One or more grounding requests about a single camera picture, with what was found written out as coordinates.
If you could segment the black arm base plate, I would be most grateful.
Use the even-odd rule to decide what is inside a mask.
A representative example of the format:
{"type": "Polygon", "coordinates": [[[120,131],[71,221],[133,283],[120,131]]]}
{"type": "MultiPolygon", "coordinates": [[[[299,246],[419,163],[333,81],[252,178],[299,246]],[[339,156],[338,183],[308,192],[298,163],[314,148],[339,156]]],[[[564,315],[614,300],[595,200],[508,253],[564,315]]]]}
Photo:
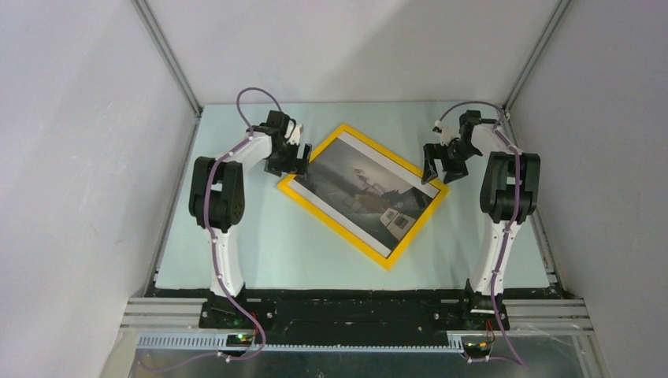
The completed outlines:
{"type": "Polygon", "coordinates": [[[307,347],[445,347],[454,331],[510,328],[501,298],[468,289],[244,288],[235,300],[208,294],[199,327],[248,329],[269,344],[307,347]]]}

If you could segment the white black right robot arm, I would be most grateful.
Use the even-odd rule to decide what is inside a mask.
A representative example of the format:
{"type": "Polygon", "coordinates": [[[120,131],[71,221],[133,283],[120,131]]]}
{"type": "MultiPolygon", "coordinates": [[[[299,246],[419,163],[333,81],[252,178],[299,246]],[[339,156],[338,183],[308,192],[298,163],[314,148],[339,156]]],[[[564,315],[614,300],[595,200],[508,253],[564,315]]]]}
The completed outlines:
{"type": "Polygon", "coordinates": [[[437,120],[432,130],[439,142],[423,146],[422,183],[437,180],[441,173],[443,183],[452,183],[468,176],[470,158],[486,160],[479,197],[483,254],[466,281],[458,308],[459,321],[469,329],[478,329],[500,314],[512,244],[538,202],[540,156],[517,147],[503,132],[504,120],[504,115],[490,119],[467,110],[459,118],[457,133],[437,120]]]}

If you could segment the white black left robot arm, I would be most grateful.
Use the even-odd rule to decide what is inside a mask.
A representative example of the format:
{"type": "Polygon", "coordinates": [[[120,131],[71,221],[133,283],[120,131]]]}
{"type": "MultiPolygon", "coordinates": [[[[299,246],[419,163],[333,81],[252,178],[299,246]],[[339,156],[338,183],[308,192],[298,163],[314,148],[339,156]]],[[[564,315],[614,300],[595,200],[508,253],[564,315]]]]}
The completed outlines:
{"type": "Polygon", "coordinates": [[[236,245],[246,205],[244,177],[260,163],[274,176],[305,176],[312,146],[301,144],[302,134],[302,124],[271,110],[230,151],[198,157],[193,165],[188,211],[207,233],[213,262],[210,292],[227,298],[218,316],[230,328],[243,326],[249,317],[248,305],[235,298],[245,286],[236,245]]]}

